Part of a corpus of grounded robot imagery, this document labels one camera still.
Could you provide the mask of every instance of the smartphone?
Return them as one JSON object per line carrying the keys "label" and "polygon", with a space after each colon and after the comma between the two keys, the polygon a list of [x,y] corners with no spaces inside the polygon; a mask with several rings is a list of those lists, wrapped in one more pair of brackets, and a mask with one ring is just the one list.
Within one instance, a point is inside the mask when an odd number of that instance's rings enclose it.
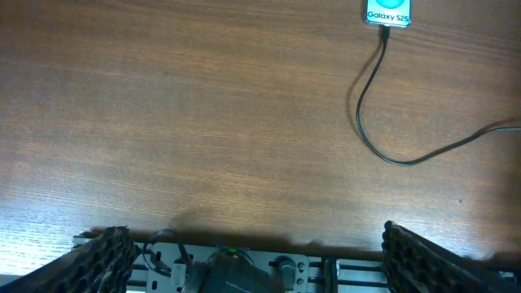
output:
{"label": "smartphone", "polygon": [[370,24],[408,27],[412,0],[367,0],[366,20]]}

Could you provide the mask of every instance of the bolt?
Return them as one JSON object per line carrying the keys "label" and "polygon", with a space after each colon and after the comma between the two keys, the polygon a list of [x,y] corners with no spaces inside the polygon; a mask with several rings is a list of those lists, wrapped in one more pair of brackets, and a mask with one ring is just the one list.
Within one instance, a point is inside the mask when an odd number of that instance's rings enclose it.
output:
{"label": "bolt", "polygon": [[301,273],[304,272],[304,267],[305,267],[304,263],[299,263],[298,266],[299,266],[299,272],[301,272]]}

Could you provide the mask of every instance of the blue circle on phone screen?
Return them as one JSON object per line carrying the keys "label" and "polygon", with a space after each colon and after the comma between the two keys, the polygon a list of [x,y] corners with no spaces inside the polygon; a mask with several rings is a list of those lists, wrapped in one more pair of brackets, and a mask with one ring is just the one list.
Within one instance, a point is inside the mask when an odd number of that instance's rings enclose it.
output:
{"label": "blue circle on phone screen", "polygon": [[378,4],[380,4],[381,7],[387,8],[387,9],[395,9],[400,7],[401,4],[404,3],[405,0],[376,0]]}

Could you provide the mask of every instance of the brown tabletop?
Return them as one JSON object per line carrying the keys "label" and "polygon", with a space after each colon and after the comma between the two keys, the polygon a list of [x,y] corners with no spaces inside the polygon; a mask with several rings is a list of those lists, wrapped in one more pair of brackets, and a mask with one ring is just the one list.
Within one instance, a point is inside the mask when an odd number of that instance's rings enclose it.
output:
{"label": "brown tabletop", "polygon": [[[462,256],[519,253],[521,133],[412,168],[361,142],[363,6],[1,1],[0,273],[112,225],[371,252],[394,220]],[[413,0],[366,96],[374,144],[412,159],[519,115],[520,28],[517,0]]]}

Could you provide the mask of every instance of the wooden table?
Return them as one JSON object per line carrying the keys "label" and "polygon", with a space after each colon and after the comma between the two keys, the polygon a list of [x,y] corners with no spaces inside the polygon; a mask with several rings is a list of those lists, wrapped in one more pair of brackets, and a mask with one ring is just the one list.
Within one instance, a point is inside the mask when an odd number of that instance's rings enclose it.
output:
{"label": "wooden table", "polygon": [[[521,109],[519,1],[413,4],[363,108],[398,159]],[[361,142],[363,6],[0,2],[0,273],[111,225],[344,254],[379,251],[391,219],[462,256],[519,253],[519,133],[412,168]]]}

